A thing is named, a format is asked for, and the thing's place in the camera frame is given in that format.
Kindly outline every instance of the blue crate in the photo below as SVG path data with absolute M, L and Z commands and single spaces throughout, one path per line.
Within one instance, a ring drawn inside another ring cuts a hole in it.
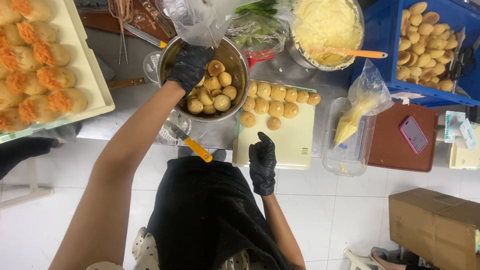
M 439 23 L 447 23 L 455 32 L 466 27 L 466 39 L 462 46 L 473 46 L 480 35 L 480 14 L 472 7 L 472 10 L 465 5 L 455 3 L 456 0 L 426 0 L 428 7 L 426 11 L 435 11 L 440 15 Z M 363 12 L 365 18 L 365 41 L 362 49 L 384 51 L 388 53 L 385 59 L 371 59 L 373 64 L 380 70 L 390 93 L 416 93 L 425 96 L 424 98 L 411 99 L 410 102 L 417 103 L 424 107 L 438 107 L 454 104 L 465 104 L 468 106 L 480 105 L 479 84 L 480 65 L 475 73 L 469 78 L 468 83 L 460 80 L 459 85 L 472 97 L 466 98 L 452 93 L 436 90 L 424 86 L 409 84 L 395 78 L 396 60 L 398 58 L 398 41 L 400 39 L 400 21 L 402 9 L 408 9 L 419 0 L 379 0 L 369 9 Z M 363 69 L 365 59 L 357 58 L 354 63 L 353 80 L 355 80 Z

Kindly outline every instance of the yellow knife handle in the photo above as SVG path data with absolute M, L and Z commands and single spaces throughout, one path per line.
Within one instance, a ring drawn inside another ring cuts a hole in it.
M 213 157 L 210 155 L 203 147 L 198 145 L 195 141 L 192 141 L 190 137 L 184 140 L 185 144 L 188 145 L 197 155 L 199 155 L 205 162 L 211 162 Z

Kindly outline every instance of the plastic bag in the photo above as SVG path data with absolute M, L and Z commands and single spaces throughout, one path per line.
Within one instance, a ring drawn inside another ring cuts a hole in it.
M 350 86 L 348 99 L 352 108 L 338 121 L 334 148 L 357 131 L 363 115 L 377 115 L 393 106 L 392 96 L 380 71 L 369 59 L 365 61 L 360 77 Z
M 283 51 L 288 36 L 288 23 L 248 11 L 233 19 L 225 33 L 245 57 L 262 59 Z
M 177 34 L 186 42 L 218 48 L 235 9 L 258 0 L 163 0 Z

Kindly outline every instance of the gloved hand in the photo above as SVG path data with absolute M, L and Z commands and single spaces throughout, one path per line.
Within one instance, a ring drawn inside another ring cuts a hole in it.
M 165 81 L 174 81 L 187 92 L 187 95 L 204 77 L 205 67 L 213 58 L 212 48 L 191 45 L 183 41 L 182 47 L 175 58 L 172 72 Z
M 253 192 L 260 196 L 268 196 L 275 189 L 275 144 L 263 132 L 258 133 L 260 142 L 250 145 L 250 178 L 253 182 Z

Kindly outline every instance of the stainless steel bowl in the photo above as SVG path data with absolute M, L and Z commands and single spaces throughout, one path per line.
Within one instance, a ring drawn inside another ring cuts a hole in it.
M 357 0 L 352 0 L 352 1 L 353 1 L 353 5 L 349 1 L 345 0 L 347 5 L 351 7 L 355 12 L 356 17 L 360 21 L 360 24 L 363 28 L 363 35 L 361 38 L 360 46 L 358 47 L 358 49 L 361 49 L 361 47 L 363 46 L 363 39 L 365 38 L 365 21 L 363 19 L 363 12 L 361 11 L 360 4 L 358 3 Z M 317 68 L 323 71 L 335 71 L 335 70 L 340 70 L 348 67 L 349 65 L 351 65 L 351 63 L 350 64 L 347 64 L 347 63 L 352 61 L 352 59 L 355 59 L 355 56 L 349 56 L 345 58 L 345 61 L 344 61 L 344 63 L 346 63 L 345 65 L 340 64 L 340 65 L 333 66 L 333 65 L 325 65 L 321 63 L 314 64 L 303 55 L 304 50 L 302 49 L 300 44 L 298 44 L 298 46 L 299 48 L 297 49 L 295 46 L 295 40 L 293 39 L 292 32 L 290 31 L 290 39 L 287 41 L 287 44 L 286 44 L 287 51 L 290 54 L 290 56 L 293 58 L 293 60 L 297 62 L 297 64 L 304 66 L 306 68 Z
M 182 39 L 176 36 L 170 40 L 163 49 L 163 54 L 158 62 L 157 68 L 158 84 L 160 87 L 175 63 L 175 57 L 178 54 L 181 43 Z M 205 114 L 202 112 L 200 114 L 191 114 L 187 109 L 187 99 L 183 98 L 175 105 L 175 110 L 182 116 L 199 122 L 220 121 L 236 113 L 247 98 L 248 88 L 250 87 L 250 72 L 247 60 L 242 52 L 230 39 L 223 37 L 220 46 L 218 46 L 215 51 L 213 59 L 222 62 L 225 66 L 225 71 L 232 75 L 231 85 L 237 89 L 237 96 L 232 100 L 230 109 L 217 111 L 215 114 Z

